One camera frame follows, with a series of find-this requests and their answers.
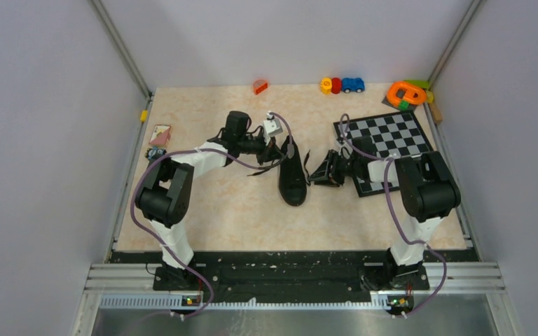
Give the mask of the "black shoelace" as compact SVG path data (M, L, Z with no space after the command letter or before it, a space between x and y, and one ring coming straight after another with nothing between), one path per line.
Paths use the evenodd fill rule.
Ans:
M305 154L305 157L304 157L304 160L303 160L303 171L305 173L305 182L306 182L307 186L311 186L310 173L309 173L308 168L307 168L307 163L308 163L309 159L310 159L310 150ZM249 174L247 176L258 176L258 175L261 175L261 174L264 174L264 173L270 171L271 169L272 168L267 167L265 169L262 169L259 172Z

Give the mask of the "black canvas sneaker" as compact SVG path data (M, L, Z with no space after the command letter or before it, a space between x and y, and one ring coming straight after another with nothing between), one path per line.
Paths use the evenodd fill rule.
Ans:
M302 205L307 196L307 182L301 154L295 141L292 141L294 155L286 157L280 165L278 189L282 199L290 206Z

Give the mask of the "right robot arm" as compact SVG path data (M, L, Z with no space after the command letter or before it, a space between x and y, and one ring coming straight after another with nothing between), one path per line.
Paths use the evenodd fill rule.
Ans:
M316 185L338 187L350 176L380 184L390 198L397 183L407 216L403 222L392 215L400 238L387 251L382 270L384 282L402 288L423 261L423 253L441 221L461 202L457 184L440 152L415 157L377 157L369 136L342 139L340 150L330 150L309 176Z

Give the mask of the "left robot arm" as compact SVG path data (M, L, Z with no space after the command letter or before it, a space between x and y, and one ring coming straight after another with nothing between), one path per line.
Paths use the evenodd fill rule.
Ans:
M217 135L202 145L150 161L134 189L130 213L140 210L151 226L138 220L134 224L158 241L163 262L172 268L170 281L180 289L192 287L197 278L195 268L190 266L194 252L184 225L193 181L234 162L263 173L294 154L291 127L278 113L269 111L254 131L250 127L247 113L231 111Z

